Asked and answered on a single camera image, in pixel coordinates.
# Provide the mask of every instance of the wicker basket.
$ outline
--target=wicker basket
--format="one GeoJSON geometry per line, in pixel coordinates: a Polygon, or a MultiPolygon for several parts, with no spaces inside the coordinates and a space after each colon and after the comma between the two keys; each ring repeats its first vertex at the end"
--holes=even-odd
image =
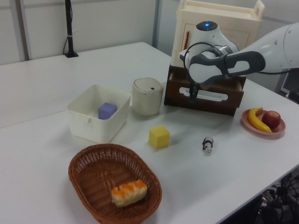
{"type": "Polygon", "coordinates": [[[156,175],[131,149],[115,144],[89,146],[70,162],[70,180],[83,205],[102,224],[138,224],[158,208],[162,189],[156,175]],[[141,179],[148,187],[142,200],[118,208],[111,189],[141,179]]]}

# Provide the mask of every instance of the banana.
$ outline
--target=banana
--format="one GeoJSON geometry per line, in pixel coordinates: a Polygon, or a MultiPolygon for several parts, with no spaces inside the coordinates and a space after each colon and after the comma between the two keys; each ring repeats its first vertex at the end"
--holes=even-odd
{"type": "Polygon", "coordinates": [[[248,120],[257,130],[271,133],[271,129],[265,123],[261,122],[256,116],[256,113],[262,109],[262,107],[252,108],[248,113],[248,120]]]}

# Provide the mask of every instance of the red apple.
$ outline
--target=red apple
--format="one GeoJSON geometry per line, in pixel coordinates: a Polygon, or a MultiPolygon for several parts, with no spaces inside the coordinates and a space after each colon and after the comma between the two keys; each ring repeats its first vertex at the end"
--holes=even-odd
{"type": "Polygon", "coordinates": [[[262,117],[262,122],[270,129],[276,128],[280,124],[280,120],[280,114],[276,111],[267,111],[262,117]]]}

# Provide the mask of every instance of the canister lid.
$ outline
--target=canister lid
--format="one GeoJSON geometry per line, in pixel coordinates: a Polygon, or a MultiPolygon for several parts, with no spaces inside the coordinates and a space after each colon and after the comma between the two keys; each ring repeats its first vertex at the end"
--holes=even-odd
{"type": "Polygon", "coordinates": [[[140,78],[134,81],[135,86],[141,91],[161,91],[163,86],[154,78],[140,78]]]}

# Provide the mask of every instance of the black stand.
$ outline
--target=black stand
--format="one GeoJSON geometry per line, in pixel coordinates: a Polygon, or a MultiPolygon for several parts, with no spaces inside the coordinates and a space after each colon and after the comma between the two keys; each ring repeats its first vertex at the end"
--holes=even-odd
{"type": "Polygon", "coordinates": [[[73,46],[73,33],[71,28],[71,0],[65,0],[65,14],[66,14],[66,27],[69,43],[69,52],[64,54],[66,57],[78,57],[78,54],[74,51],[73,46]]]}

